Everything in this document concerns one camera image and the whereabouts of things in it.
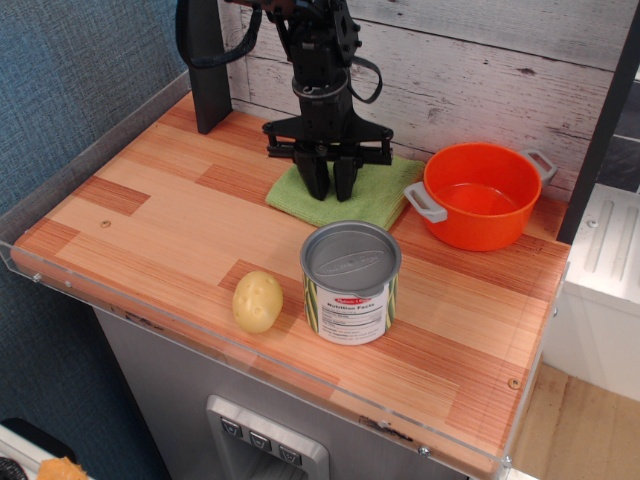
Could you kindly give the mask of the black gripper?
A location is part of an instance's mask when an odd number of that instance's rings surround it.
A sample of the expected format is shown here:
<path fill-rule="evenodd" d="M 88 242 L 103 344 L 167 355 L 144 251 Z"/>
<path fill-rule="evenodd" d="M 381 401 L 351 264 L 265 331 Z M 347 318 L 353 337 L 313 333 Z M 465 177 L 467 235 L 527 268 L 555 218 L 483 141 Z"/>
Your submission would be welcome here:
<path fill-rule="evenodd" d="M 351 198 L 362 164 L 392 163 L 393 131 L 358 116 L 346 82 L 325 87 L 293 83 L 301 114 L 263 125 L 268 154 L 294 158 L 309 194 L 324 200 L 330 186 L 327 161 L 333 164 L 340 202 Z"/>

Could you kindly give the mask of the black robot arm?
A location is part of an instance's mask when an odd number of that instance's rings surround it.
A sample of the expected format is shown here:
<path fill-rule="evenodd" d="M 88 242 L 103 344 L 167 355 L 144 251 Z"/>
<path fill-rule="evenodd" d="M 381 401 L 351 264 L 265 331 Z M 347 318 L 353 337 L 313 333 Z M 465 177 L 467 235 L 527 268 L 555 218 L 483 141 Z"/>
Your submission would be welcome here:
<path fill-rule="evenodd" d="M 297 117 L 268 122 L 268 153 L 289 158 L 311 196 L 318 200 L 335 189 L 339 201 L 351 198 L 358 170 L 365 164 L 392 161 L 391 129 L 362 119 L 353 103 L 351 68 L 378 67 L 357 56 L 360 27 L 344 1 L 249 1 L 249 27 L 230 50 L 233 59 L 248 54 L 257 41 L 262 18 L 277 29 L 293 66 L 292 90 Z"/>

